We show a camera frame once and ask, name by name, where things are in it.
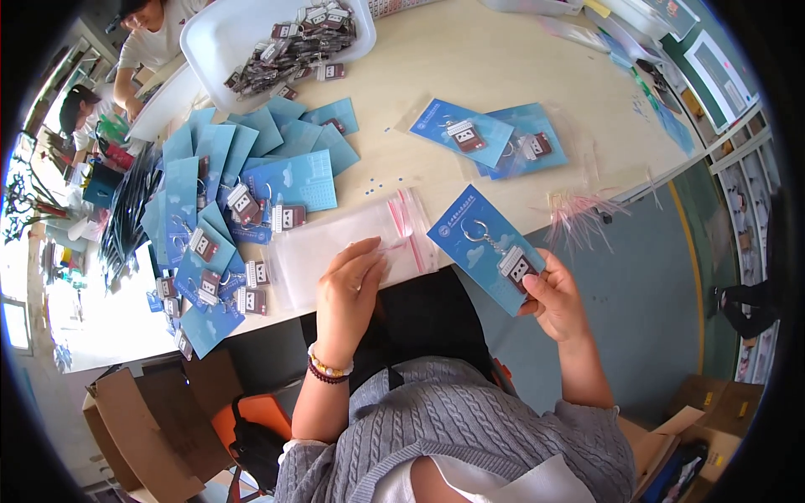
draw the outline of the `left hand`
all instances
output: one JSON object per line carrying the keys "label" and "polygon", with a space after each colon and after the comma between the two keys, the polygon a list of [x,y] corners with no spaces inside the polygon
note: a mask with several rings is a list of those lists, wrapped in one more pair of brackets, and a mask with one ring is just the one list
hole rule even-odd
{"label": "left hand", "polygon": [[380,237],[353,243],[330,262],[316,288],[316,358],[334,369],[349,366],[361,342],[380,287],[386,258]]}

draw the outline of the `window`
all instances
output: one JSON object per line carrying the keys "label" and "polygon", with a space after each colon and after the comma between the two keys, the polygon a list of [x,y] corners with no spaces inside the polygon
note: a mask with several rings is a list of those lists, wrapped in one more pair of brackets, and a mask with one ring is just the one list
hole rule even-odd
{"label": "window", "polygon": [[28,316],[25,303],[2,297],[2,317],[6,322],[6,330],[11,345],[20,354],[33,355],[31,334],[28,331]]}

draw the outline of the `cloud graphic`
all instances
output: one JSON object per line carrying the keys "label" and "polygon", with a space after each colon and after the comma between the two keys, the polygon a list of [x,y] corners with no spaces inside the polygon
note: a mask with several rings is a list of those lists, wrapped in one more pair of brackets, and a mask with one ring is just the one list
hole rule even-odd
{"label": "cloud graphic", "polygon": [[501,240],[498,241],[498,243],[500,244],[501,248],[507,249],[509,248],[509,245],[512,243],[512,241],[514,241],[514,234],[503,234],[501,236]]}
{"label": "cloud graphic", "polygon": [[481,260],[481,255],[484,254],[484,246],[479,245],[477,248],[473,248],[467,251],[467,260],[469,260],[469,264],[467,265],[468,268],[472,269],[479,260]]}

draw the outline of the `gray cable knit sweater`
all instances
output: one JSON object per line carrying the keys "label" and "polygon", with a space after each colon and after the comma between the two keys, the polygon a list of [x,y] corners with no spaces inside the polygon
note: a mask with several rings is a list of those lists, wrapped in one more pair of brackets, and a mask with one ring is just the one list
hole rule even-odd
{"label": "gray cable knit sweater", "polygon": [[559,401],[537,415],[467,363],[424,357],[395,365],[405,384],[389,391],[388,371],[349,399],[349,427],[329,446],[295,445],[279,469],[276,501],[370,503],[377,482],[418,456],[441,454],[514,481],[551,456],[596,501],[629,501],[632,450],[617,410]]}

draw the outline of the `gray floor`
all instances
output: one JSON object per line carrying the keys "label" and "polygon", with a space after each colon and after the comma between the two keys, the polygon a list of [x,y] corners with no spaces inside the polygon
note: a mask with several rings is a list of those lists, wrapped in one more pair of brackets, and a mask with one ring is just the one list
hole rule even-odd
{"label": "gray floor", "polygon": [[[696,371],[699,355],[696,287],[691,259],[667,187],[654,199],[630,205],[632,216],[616,215],[605,226],[615,250],[599,238],[595,251],[557,255],[568,264],[584,298],[604,370],[617,403],[631,417],[658,421],[679,383]],[[544,231],[527,236],[545,246]],[[555,343],[533,317],[509,317],[459,271],[483,324],[490,352],[508,366],[524,402],[542,413],[561,396]],[[225,342],[247,393],[265,393],[304,372],[306,356],[299,322],[292,320]],[[298,394],[279,400],[290,411]]]}

